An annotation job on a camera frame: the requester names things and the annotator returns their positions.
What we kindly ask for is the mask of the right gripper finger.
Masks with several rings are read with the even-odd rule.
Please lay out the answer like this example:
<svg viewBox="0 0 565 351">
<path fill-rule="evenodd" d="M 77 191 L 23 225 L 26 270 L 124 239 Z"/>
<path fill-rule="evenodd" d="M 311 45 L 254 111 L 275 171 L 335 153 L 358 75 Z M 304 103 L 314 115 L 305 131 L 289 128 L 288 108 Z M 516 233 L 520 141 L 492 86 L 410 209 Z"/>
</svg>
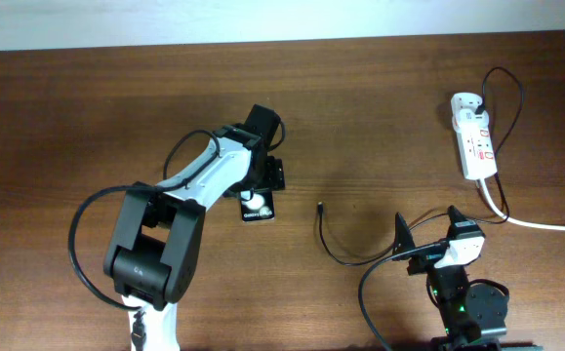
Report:
<svg viewBox="0 0 565 351">
<path fill-rule="evenodd" d="M 447 215 L 450 219 L 450 226 L 453 228 L 465 228 L 477 225 L 474 220 L 468 219 L 455 206 L 450 206 L 447 209 Z"/>
<path fill-rule="evenodd" d="M 392 253 L 396 260 L 408 259 L 416 247 L 411 229 L 401 213 L 395 215 L 395 238 Z"/>
</svg>

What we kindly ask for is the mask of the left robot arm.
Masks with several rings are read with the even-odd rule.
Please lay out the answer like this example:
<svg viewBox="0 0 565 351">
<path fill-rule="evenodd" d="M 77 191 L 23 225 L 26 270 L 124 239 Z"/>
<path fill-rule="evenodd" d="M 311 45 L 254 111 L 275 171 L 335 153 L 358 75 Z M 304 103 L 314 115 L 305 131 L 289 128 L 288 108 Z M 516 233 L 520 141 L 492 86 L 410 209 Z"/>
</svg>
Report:
<svg viewBox="0 0 565 351">
<path fill-rule="evenodd" d="M 286 136 L 281 117 L 254 105 L 245 122 L 209 134 L 204 151 L 159 183 L 126 192 L 103 270 L 128 307 L 134 350 L 177 350 L 178 303 L 194 278 L 204 222 L 221 198 L 245 221 L 274 218 L 272 194 L 285 187 L 272 156 Z"/>
</svg>

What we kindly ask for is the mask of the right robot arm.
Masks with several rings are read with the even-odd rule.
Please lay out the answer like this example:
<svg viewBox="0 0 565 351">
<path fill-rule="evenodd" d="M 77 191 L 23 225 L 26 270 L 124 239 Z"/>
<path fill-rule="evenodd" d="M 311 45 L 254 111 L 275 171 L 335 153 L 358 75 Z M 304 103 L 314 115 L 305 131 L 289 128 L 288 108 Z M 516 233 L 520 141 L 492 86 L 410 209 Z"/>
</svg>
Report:
<svg viewBox="0 0 565 351">
<path fill-rule="evenodd" d="M 440 313 L 445 335 L 430 342 L 432 350 L 499 350 L 506 334 L 507 287 L 486 279 L 469 280 L 465 268 L 479 258 L 485 234 L 455 207 L 446 237 L 418 247 L 401 214 L 395 216 L 394 253 L 408 262 L 410 276 L 425 274 L 426 287 Z"/>
</svg>

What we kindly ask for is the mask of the black smartphone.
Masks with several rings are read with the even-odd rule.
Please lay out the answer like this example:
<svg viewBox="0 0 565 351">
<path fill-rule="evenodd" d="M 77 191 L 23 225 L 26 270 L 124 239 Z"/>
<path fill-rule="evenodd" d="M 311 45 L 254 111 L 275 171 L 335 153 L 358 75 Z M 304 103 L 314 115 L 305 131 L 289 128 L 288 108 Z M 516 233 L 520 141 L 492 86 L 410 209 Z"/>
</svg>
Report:
<svg viewBox="0 0 565 351">
<path fill-rule="evenodd" d="M 275 209 L 271 191 L 242 191 L 239 195 L 241 219 L 244 222 L 273 220 Z"/>
</svg>

